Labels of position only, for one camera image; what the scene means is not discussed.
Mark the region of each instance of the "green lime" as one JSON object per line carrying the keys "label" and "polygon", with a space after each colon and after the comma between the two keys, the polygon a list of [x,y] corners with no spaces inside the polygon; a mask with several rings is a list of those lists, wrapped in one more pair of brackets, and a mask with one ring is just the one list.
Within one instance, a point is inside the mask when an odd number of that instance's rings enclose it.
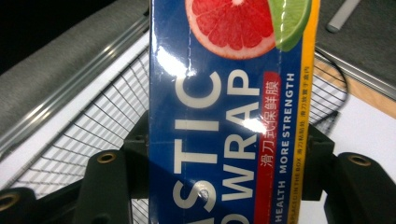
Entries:
{"label": "green lime", "polygon": [[269,0],[276,47],[289,51],[303,36],[311,13],[311,0]]}

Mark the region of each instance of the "gray surface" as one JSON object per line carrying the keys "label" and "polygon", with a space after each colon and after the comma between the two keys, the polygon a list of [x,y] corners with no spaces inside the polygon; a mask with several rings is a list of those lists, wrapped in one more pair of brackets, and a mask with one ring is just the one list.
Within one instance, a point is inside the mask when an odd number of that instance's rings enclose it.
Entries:
{"label": "gray surface", "polygon": [[116,1],[0,76],[0,136],[59,89],[148,8],[146,0]]}
{"label": "gray surface", "polygon": [[337,34],[326,25],[344,0],[322,0],[318,47],[396,88],[396,1],[362,0]]}

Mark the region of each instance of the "product packaging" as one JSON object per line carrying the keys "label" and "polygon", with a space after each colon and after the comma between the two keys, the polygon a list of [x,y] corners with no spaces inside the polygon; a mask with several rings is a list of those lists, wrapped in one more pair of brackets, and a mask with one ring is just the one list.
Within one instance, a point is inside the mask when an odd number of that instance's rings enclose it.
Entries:
{"label": "product packaging", "polygon": [[317,0],[152,0],[149,222],[297,223]]}

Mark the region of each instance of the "round hole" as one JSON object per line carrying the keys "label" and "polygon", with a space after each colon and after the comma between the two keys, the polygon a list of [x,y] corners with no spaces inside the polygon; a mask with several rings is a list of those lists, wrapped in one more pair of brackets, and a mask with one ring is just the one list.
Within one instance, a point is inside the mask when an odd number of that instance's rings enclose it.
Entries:
{"label": "round hole", "polygon": [[109,163],[111,161],[114,161],[116,159],[116,154],[113,152],[107,152],[105,154],[102,154],[98,157],[98,162],[99,163]]}
{"label": "round hole", "polygon": [[101,214],[96,216],[91,224],[107,224],[110,221],[110,216],[107,214]]}
{"label": "round hole", "polygon": [[368,161],[367,159],[363,158],[362,156],[357,156],[357,155],[351,155],[348,157],[350,161],[352,161],[355,164],[358,164],[360,166],[369,166],[371,165],[371,162]]}
{"label": "round hole", "polygon": [[18,202],[20,195],[18,193],[7,193],[0,195],[0,212],[8,209]]}

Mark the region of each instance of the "yellow stripe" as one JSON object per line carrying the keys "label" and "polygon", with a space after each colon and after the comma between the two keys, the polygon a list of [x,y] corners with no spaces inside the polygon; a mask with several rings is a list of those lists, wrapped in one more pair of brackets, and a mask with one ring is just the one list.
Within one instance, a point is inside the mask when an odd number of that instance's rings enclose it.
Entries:
{"label": "yellow stripe", "polygon": [[293,169],[291,175],[288,223],[297,223],[303,191],[306,139],[309,125],[309,106],[312,91],[315,41],[318,26],[319,0],[312,0],[311,15],[304,30],[300,78],[300,100],[296,123]]}

